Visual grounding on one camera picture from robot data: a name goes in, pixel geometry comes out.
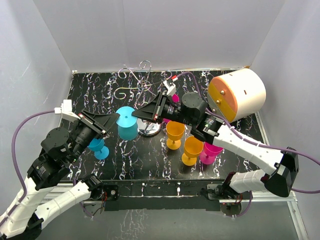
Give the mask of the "orange wine glass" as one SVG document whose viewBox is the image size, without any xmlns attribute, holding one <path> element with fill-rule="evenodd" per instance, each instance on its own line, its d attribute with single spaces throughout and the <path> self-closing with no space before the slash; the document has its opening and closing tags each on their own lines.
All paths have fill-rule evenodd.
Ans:
<svg viewBox="0 0 320 240">
<path fill-rule="evenodd" d="M 181 160 L 186 166 L 193 166 L 197 163 L 198 156 L 203 151 L 204 143 L 194 136 L 189 136 L 184 142 L 184 153 Z"/>
<path fill-rule="evenodd" d="M 185 125 L 176 121 L 169 121 L 166 124 L 167 141 L 166 145 L 171 150 L 177 150 L 181 146 L 181 138 L 185 132 Z"/>
</svg>

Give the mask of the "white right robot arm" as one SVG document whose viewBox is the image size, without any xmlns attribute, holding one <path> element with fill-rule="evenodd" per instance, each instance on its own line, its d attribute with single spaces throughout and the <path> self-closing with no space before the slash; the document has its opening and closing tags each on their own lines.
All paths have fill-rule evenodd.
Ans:
<svg viewBox="0 0 320 240">
<path fill-rule="evenodd" d="M 223 184 L 207 192 L 230 199 L 248 191 L 264 191 L 286 198 L 299 171 L 294 149 L 270 149 L 260 142 L 240 134 L 216 115 L 207 113 L 208 103 L 198 93 L 187 92 L 180 103 L 159 92 L 147 105 L 136 109 L 132 116 L 152 123 L 163 119 L 191 127 L 190 133 L 199 141 L 215 145 L 252 162 L 259 169 L 244 173 L 231 172 Z"/>
</svg>

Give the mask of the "orange wine glass front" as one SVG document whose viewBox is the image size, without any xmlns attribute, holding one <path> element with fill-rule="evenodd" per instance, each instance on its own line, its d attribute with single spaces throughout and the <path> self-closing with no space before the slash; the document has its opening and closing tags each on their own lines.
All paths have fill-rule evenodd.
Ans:
<svg viewBox="0 0 320 240">
<path fill-rule="evenodd" d="M 184 142 L 184 153 L 181 160 L 186 166 L 193 166 L 197 163 L 198 156 L 203 151 L 204 143 L 194 136 L 189 136 Z"/>
</svg>

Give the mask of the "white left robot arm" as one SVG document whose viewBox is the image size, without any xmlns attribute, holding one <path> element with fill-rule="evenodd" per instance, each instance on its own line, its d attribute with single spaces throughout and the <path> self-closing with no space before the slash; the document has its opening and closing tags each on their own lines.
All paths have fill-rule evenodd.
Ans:
<svg viewBox="0 0 320 240">
<path fill-rule="evenodd" d="M 71 114 L 73 129 L 56 127 L 41 142 L 41 152 L 21 179 L 22 188 L 0 217 L 2 240 L 35 240 L 53 219 L 72 206 L 103 195 L 103 182 L 94 174 L 80 179 L 71 189 L 42 204 L 42 200 L 70 172 L 92 140 L 102 140 L 120 114 Z"/>
</svg>

